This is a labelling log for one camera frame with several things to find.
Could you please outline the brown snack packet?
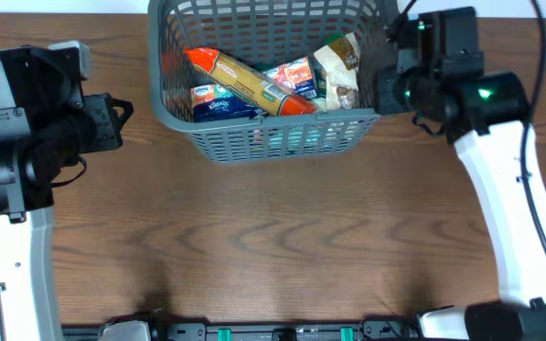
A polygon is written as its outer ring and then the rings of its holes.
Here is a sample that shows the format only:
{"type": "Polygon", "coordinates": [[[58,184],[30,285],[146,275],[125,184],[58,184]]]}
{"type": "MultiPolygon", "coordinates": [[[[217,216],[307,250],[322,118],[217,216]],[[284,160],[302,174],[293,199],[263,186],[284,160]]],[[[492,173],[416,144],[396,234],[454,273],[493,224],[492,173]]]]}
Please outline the brown snack packet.
{"type": "Polygon", "coordinates": [[[358,107],[360,54],[353,33],[345,34],[314,52],[315,60],[325,73],[325,104],[328,111],[358,107]]]}

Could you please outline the blue Kleenex tissue multipack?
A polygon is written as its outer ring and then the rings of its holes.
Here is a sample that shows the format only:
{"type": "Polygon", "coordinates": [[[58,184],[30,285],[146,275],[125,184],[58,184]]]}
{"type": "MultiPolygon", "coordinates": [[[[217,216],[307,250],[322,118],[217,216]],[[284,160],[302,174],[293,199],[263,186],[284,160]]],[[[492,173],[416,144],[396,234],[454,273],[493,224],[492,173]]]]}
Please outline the blue Kleenex tissue multipack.
{"type": "Polygon", "coordinates": [[[314,114],[318,108],[290,88],[225,54],[192,58],[210,85],[191,89],[193,120],[206,122],[240,117],[288,117],[314,114]]]}

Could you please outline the orange quick cook spaghetti pack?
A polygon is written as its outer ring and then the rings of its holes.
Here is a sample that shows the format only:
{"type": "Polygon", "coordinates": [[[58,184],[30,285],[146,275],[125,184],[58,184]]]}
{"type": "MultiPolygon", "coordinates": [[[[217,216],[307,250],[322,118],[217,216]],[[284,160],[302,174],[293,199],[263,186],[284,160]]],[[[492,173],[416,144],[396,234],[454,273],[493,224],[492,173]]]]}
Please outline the orange quick cook spaghetti pack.
{"type": "Polygon", "coordinates": [[[217,49],[185,48],[184,52],[198,72],[230,91],[241,101],[257,106],[271,116],[310,115],[318,110],[291,88],[217,49]]]}

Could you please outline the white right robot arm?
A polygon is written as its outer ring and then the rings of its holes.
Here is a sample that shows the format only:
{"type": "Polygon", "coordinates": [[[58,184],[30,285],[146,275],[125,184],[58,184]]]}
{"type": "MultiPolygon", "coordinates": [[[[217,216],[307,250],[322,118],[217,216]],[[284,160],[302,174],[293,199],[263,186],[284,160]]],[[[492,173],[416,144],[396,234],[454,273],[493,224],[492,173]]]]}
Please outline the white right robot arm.
{"type": "Polygon", "coordinates": [[[499,297],[417,318],[424,340],[546,340],[546,189],[531,106],[519,77],[487,73],[468,48],[438,57],[377,47],[362,81],[383,115],[411,111],[441,125],[477,193],[499,297]]]}

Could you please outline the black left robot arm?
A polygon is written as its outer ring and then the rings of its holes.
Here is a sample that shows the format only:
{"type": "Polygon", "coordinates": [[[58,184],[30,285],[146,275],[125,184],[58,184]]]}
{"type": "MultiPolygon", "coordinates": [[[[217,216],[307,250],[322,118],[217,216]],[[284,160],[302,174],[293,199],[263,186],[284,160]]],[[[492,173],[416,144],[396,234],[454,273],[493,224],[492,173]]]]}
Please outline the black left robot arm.
{"type": "Polygon", "coordinates": [[[133,105],[87,96],[90,49],[77,41],[0,50],[0,340],[60,340],[51,244],[53,191],[66,167],[122,144],[133,105]]]}

